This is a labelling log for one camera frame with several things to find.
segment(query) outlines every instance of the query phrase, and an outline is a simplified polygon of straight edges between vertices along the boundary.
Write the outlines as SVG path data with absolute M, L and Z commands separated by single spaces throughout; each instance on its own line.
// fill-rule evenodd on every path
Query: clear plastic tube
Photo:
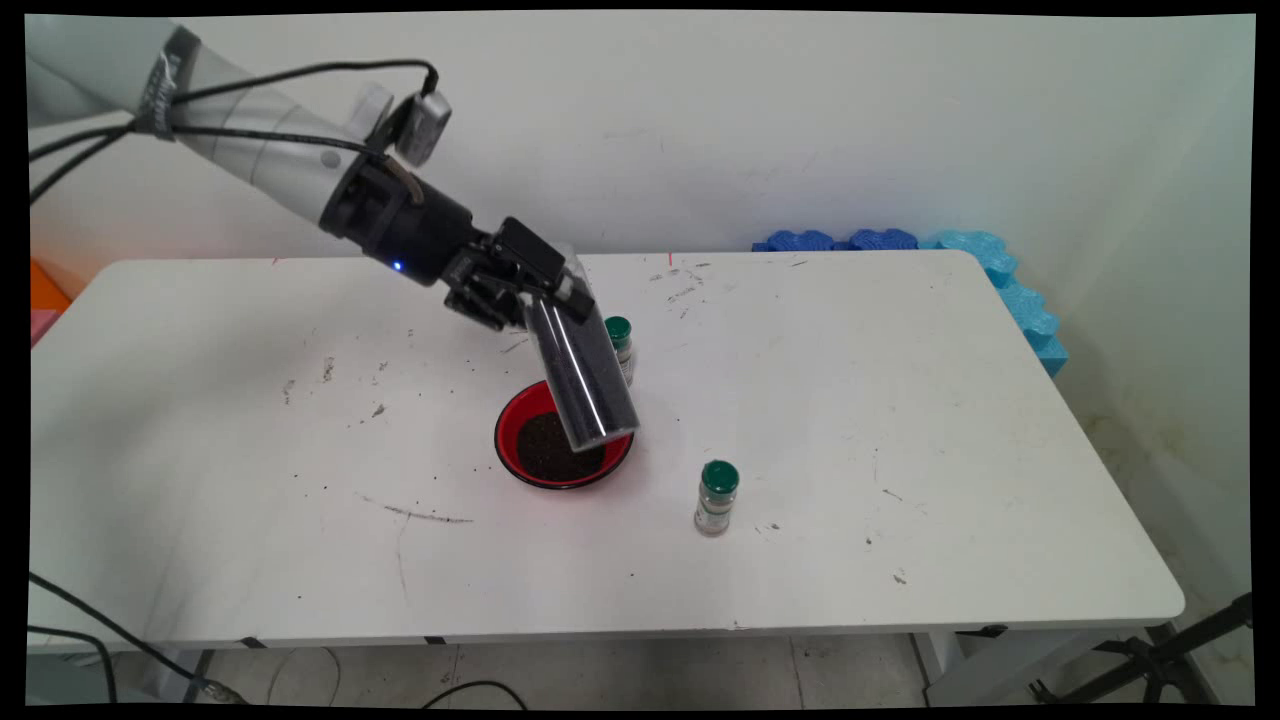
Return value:
M 557 249 L 566 268 L 586 282 L 572 250 Z M 581 452 L 636 432 L 640 419 L 599 306 L 581 324 L 541 299 L 526 300 L 524 311 L 570 447 Z

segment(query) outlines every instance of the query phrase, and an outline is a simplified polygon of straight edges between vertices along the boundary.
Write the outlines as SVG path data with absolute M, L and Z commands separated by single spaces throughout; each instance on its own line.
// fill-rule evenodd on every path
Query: orange object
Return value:
M 40 269 L 40 265 L 35 260 L 31 261 L 31 309 L 32 310 L 56 310 L 59 313 L 65 313 L 70 307 L 72 301 L 67 299 L 63 291 L 58 290 L 54 281 L 49 279 L 49 275 Z

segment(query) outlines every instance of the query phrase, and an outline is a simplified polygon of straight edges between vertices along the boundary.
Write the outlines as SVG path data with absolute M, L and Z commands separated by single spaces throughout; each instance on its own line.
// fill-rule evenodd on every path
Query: green lid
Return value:
M 728 495 L 737 489 L 737 469 L 723 460 L 712 460 L 703 465 L 703 484 L 717 495 Z
M 613 343 L 613 350 L 622 350 L 627 345 L 627 338 L 631 337 L 631 322 L 622 315 L 604 320 L 604 329 L 609 331 L 609 342 Z

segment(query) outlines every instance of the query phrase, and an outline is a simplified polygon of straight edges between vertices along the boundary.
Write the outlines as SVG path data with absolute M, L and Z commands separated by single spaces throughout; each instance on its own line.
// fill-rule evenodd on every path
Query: spice jar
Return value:
M 737 497 L 737 469 L 723 460 L 703 465 L 698 483 L 698 510 L 694 525 L 704 536 L 718 536 L 728 529 L 728 512 Z
M 614 315 L 604 320 L 604 328 L 609 331 L 609 342 L 613 351 L 618 354 L 618 366 L 622 368 L 622 377 L 631 387 L 631 378 L 635 375 L 635 347 L 631 345 L 631 322 L 621 315 Z

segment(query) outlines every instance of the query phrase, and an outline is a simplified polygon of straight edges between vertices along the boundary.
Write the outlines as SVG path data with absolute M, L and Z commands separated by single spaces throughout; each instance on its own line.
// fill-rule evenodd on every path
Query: blue foam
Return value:
M 964 250 L 973 255 L 997 288 L 1007 287 L 1018 269 L 1018 260 L 1005 252 L 1005 241 L 989 232 L 942 231 L 929 238 L 929 245 L 933 249 Z
M 897 228 L 884 232 L 860 229 L 849 238 L 849 250 L 915 250 L 915 236 Z
M 996 292 L 1005 301 L 1005 307 L 1018 322 L 1027 342 L 1036 350 L 1043 348 L 1057 332 L 1057 316 L 1044 310 L 1044 296 L 1029 287 L 1023 287 L 1018 279 L 1012 279 L 1009 287 L 1002 287 Z
M 1044 366 L 1051 378 L 1062 369 L 1062 365 L 1066 365 L 1068 359 L 1066 348 L 1062 347 L 1062 343 L 1056 337 L 1048 338 L 1044 347 L 1036 351 L 1036 356 L 1041 359 L 1041 365 Z
M 805 231 L 800 234 L 778 231 L 764 242 L 751 243 L 751 252 L 795 252 L 800 250 L 835 250 L 836 241 L 827 233 Z

